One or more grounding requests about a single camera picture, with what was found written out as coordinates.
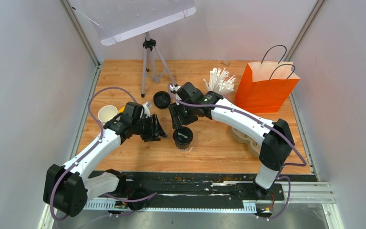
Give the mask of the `orange paper bag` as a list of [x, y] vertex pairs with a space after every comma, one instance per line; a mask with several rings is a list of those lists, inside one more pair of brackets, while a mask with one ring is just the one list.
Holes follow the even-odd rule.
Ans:
[[238, 107], [251, 113], [275, 113], [280, 110], [300, 77], [295, 73], [293, 62], [285, 62], [284, 54], [278, 61], [266, 61], [267, 52], [261, 61], [249, 62], [235, 93]]

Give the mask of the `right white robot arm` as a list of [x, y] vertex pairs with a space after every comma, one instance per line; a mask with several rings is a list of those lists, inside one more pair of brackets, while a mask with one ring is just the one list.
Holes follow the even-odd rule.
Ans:
[[206, 117], [224, 123], [248, 136], [260, 146], [261, 168], [253, 186], [254, 195], [265, 199], [272, 193], [285, 161], [297, 151], [288, 123], [283, 119], [272, 121], [256, 116], [231, 103], [215, 92], [203, 94], [190, 82], [183, 86], [168, 84], [168, 94], [174, 100], [169, 105], [173, 128], [178, 129]]

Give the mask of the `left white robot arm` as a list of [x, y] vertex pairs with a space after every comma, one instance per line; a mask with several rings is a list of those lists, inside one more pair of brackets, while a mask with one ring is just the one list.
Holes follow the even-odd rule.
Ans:
[[52, 209], [70, 217], [77, 216], [85, 204], [103, 194], [122, 197], [127, 191], [126, 175], [108, 169], [91, 178], [90, 174], [106, 156], [133, 135], [144, 142], [166, 138], [157, 114], [151, 114], [152, 103], [128, 102], [106, 123], [99, 135], [81, 153], [59, 166], [53, 164], [46, 174], [43, 201]]

